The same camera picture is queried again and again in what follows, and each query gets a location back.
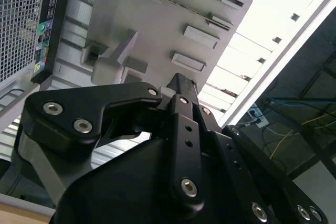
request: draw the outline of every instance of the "green port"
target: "green port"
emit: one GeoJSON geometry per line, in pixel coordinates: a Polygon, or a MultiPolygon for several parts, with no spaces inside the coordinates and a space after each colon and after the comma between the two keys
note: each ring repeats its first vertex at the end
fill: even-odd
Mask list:
{"type": "Polygon", "coordinates": [[[45,28],[46,28],[45,23],[40,24],[40,31],[44,31],[45,28]]]}

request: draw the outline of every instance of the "bolt head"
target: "bolt head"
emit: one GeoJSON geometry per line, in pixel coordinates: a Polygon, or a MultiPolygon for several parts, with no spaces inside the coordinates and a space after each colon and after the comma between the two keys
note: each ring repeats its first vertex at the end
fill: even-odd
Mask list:
{"type": "Polygon", "coordinates": [[[232,127],[232,132],[235,133],[237,136],[239,136],[239,130],[235,127],[232,127]]]}
{"type": "Polygon", "coordinates": [[[210,111],[208,108],[206,108],[206,107],[203,107],[202,110],[203,110],[203,112],[204,112],[205,114],[207,114],[207,115],[210,115],[210,114],[211,114],[211,111],[210,111]]]}
{"type": "Polygon", "coordinates": [[[267,222],[267,214],[257,203],[252,203],[252,211],[254,215],[263,223],[267,222]]]}
{"type": "Polygon", "coordinates": [[[197,187],[196,185],[194,184],[194,182],[192,182],[190,179],[183,179],[181,181],[181,187],[182,187],[182,191],[184,191],[184,193],[193,198],[193,197],[196,197],[197,195],[197,187]]]}
{"type": "Polygon", "coordinates": [[[307,213],[307,211],[300,205],[298,205],[298,212],[301,214],[301,216],[303,218],[305,218],[305,220],[310,220],[310,216],[307,213]]]}
{"type": "Polygon", "coordinates": [[[157,91],[154,90],[154,89],[148,89],[148,93],[151,94],[151,95],[157,95],[157,91]]]}
{"type": "Polygon", "coordinates": [[[73,128],[80,133],[87,134],[92,131],[92,124],[85,119],[78,119],[73,124],[73,128]]]}
{"type": "Polygon", "coordinates": [[[188,100],[185,99],[184,97],[180,97],[180,101],[183,102],[184,104],[187,104],[187,103],[188,103],[188,100]]]}
{"type": "Polygon", "coordinates": [[[43,104],[43,110],[49,115],[59,115],[63,112],[63,107],[56,102],[47,102],[43,104]]]}
{"type": "Polygon", "coordinates": [[[322,221],[322,216],[319,214],[319,212],[316,211],[315,208],[310,207],[311,213],[317,218],[319,221],[322,221]]]}

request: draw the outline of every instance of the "blue cable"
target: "blue cable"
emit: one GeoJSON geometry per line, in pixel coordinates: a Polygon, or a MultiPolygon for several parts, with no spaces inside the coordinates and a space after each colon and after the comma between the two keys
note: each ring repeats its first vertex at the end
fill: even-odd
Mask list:
{"type": "MultiPolygon", "coordinates": [[[[276,99],[273,99],[273,98],[269,98],[270,100],[276,102],[276,103],[280,103],[282,105],[285,105],[285,106],[290,106],[290,107],[301,107],[301,106],[305,106],[305,104],[300,104],[300,103],[285,103],[285,102],[279,102],[277,101],[276,99]]],[[[323,104],[323,103],[326,103],[326,104],[336,104],[336,102],[328,102],[328,101],[317,101],[317,102],[307,102],[306,104],[309,104],[309,105],[313,105],[313,104],[323,104]]]]}

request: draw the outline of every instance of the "usb port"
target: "usb port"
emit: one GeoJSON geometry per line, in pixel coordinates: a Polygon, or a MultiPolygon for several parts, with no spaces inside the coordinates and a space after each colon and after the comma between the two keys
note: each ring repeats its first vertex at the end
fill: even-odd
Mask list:
{"type": "Polygon", "coordinates": [[[37,39],[37,42],[38,43],[41,43],[43,41],[43,35],[40,35],[39,37],[38,37],[38,39],[37,39]]]}

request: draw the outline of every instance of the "sticker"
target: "sticker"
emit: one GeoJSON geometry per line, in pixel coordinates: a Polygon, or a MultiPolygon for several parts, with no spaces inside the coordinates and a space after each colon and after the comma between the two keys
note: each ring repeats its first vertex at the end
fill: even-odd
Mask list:
{"type": "Polygon", "coordinates": [[[34,73],[37,72],[38,70],[40,70],[40,67],[41,67],[41,65],[40,65],[40,62],[39,62],[39,63],[36,64],[35,67],[34,67],[34,73]]]}

